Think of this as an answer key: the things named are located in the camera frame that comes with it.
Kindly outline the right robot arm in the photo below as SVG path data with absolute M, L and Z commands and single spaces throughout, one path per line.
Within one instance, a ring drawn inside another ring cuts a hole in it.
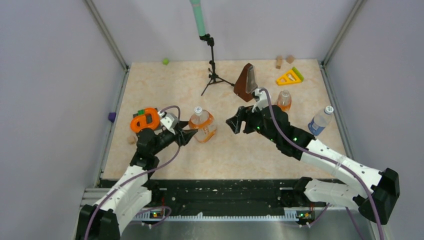
M 234 134 L 258 133 L 275 144 L 285 156 L 315 166 L 340 183 L 302 177 L 295 185 L 293 200 L 299 206 L 325 202 L 356 208 L 369 221 L 386 225 L 400 197 L 399 174 L 363 165 L 330 149 L 311 133 L 291 125 L 278 106 L 262 109 L 241 106 L 226 124 Z

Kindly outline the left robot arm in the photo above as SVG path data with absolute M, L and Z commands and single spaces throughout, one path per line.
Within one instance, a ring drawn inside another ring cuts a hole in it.
M 160 202 L 160 193 L 145 184 L 153 173 L 169 165 L 176 157 L 159 164 L 157 154 L 175 143 L 186 146 L 198 132 L 185 129 L 187 121 L 170 121 L 170 128 L 155 133 L 151 128 L 139 131 L 136 152 L 122 177 L 94 204 L 85 204 L 78 216 L 76 240 L 119 240 L 125 228 L 147 205 Z

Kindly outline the orange tea bottle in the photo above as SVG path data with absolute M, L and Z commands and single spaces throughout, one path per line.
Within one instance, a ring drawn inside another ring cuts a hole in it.
M 194 137 L 199 143 L 208 142 L 217 132 L 214 116 L 201 106 L 194 108 L 188 125 L 190 129 L 197 130 Z
M 291 108 L 292 96 L 288 90 L 282 90 L 277 98 L 276 104 L 281 108 L 283 112 L 287 112 Z

